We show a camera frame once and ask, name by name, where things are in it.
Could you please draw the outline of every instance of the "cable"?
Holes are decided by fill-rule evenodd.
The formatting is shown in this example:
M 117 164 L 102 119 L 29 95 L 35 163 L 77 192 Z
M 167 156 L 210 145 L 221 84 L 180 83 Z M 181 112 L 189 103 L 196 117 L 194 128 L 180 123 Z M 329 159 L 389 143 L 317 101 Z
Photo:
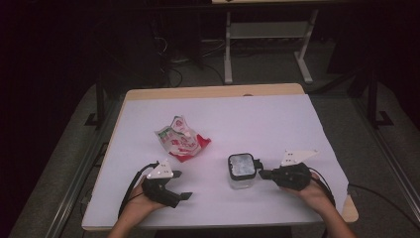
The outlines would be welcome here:
M 388 202 L 391 206 L 393 206 L 397 211 L 399 211 L 403 216 L 405 216 L 405 218 L 417 229 L 420 231 L 420 226 L 416 224 L 415 221 L 413 221 L 401 208 L 399 208 L 395 203 L 393 203 L 391 200 L 389 200 L 388 198 L 386 198 L 384 195 L 380 194 L 377 191 L 374 191 L 370 188 L 361 186 L 361 185 L 357 185 L 357 184 L 353 184 L 353 183 L 349 183 L 349 186 L 353 186 L 353 187 L 357 187 L 359 189 L 363 189 L 366 191 L 369 191 L 375 195 L 377 195 L 378 197 L 382 198 L 383 200 L 385 200 L 386 202 Z
M 148 164 L 145 167 L 143 167 L 141 170 L 139 170 L 136 175 L 134 176 L 132 182 L 129 185 L 129 188 L 127 188 L 126 194 L 124 195 L 123 201 L 121 202 L 121 206 L 120 206 L 120 210 L 118 211 L 118 217 L 120 217 L 121 213 L 124 210 L 124 207 L 126 207 L 127 203 L 129 202 L 129 197 L 130 194 L 134 188 L 134 185 L 137 183 L 137 181 L 139 180 L 140 176 L 142 175 L 142 173 L 148 169 L 148 168 L 155 168 L 156 166 L 158 166 L 158 162 L 156 162 L 155 164 Z

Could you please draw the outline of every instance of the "finger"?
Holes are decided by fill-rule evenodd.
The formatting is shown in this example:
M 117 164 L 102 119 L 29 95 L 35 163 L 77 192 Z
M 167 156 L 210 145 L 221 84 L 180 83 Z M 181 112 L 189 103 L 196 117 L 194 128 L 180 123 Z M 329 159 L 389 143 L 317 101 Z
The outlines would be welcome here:
M 298 193 L 299 193 L 297 190 L 290 189 L 290 188 L 287 188 L 287 187 L 284 187 L 284 186 L 280 186 L 279 188 L 280 188 L 280 190 L 287 191 L 287 192 L 289 192 L 291 194 L 294 194 L 294 195 L 298 195 Z
M 145 178 L 146 178 L 145 176 L 142 176 L 142 178 L 140 179 L 139 183 L 137 183 L 137 185 L 133 188 L 131 194 L 138 194 L 138 193 L 140 193 L 140 192 L 143 191 L 142 183 L 145 180 Z
M 311 174 L 312 174 L 312 177 L 313 177 L 313 178 L 315 178 L 315 179 L 319 179 L 319 176 L 318 176 L 318 174 L 316 174 L 316 173 L 313 173 L 313 172 L 311 172 Z

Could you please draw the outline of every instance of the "crumpled plastic bag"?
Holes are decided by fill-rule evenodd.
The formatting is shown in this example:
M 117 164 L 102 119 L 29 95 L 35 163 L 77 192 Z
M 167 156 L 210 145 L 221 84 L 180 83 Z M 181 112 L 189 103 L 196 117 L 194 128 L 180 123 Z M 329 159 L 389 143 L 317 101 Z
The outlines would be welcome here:
M 175 116 L 170 126 L 155 133 L 164 149 L 181 162 L 193 158 L 211 142 L 189 128 L 183 116 Z

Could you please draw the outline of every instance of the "gray carpet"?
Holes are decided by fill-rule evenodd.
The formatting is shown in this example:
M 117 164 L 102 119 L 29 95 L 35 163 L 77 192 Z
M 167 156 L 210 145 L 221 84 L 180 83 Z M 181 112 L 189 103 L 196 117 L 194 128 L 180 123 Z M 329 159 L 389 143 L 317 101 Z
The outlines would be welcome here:
M 312 43 L 308 48 L 306 61 L 314 83 L 306 85 L 301 78 L 292 52 L 298 43 L 276 43 L 275 48 L 265 45 L 259 49 L 240 49 L 233 52 L 234 84 L 258 84 L 298 82 L 306 91 L 313 90 L 330 82 L 337 75 L 326 74 L 329 57 L 334 48 L 333 43 Z M 206 64 L 200 68 L 185 63 L 176 67 L 182 74 L 179 86 L 222 85 L 223 57 L 221 54 L 207 57 Z M 170 74 L 172 84 L 180 80 L 180 74 Z M 348 98 L 345 94 L 349 82 L 345 82 L 323 95 L 311 96 L 325 133 L 343 167 L 349 182 L 365 186 L 397 204 L 410 219 L 416 220 L 403 192 L 399 188 L 391 168 L 380 146 L 373 137 L 369 124 L 360 113 L 360 105 L 366 104 L 366 97 L 359 100 Z M 49 232 L 54 216 L 63 206 L 62 201 L 69 186 L 78 175 L 77 168 L 86 157 L 95 156 L 89 148 L 98 148 L 99 144 L 108 142 L 115 125 L 120 101 L 107 101 L 108 123 L 100 131 L 84 126 L 90 113 L 95 112 L 95 89 L 86 92 L 71 118 L 62 138 L 57 145 L 51 160 L 40 178 L 11 237 L 45 237 Z M 400 109 L 392 92 L 380 85 L 378 92 L 378 109 L 386 111 L 394 126 L 381 127 L 379 133 L 397 157 L 417 191 L 420 191 L 420 132 L 409 121 Z M 83 232 L 81 218 L 85 205 L 80 203 L 88 196 L 94 186 L 99 168 L 93 168 L 86 184 L 79 190 L 80 196 L 67 213 L 68 219 L 63 224 L 60 237 L 104 237 L 107 232 Z M 351 227 L 359 237 L 419 237 L 420 232 L 406 217 L 382 198 L 364 189 L 349 187 L 349 194 L 355 202 L 360 218 Z M 321 237 L 324 226 L 305 225 L 292 228 L 293 237 Z M 135 230 L 131 237 L 153 237 L 154 231 Z

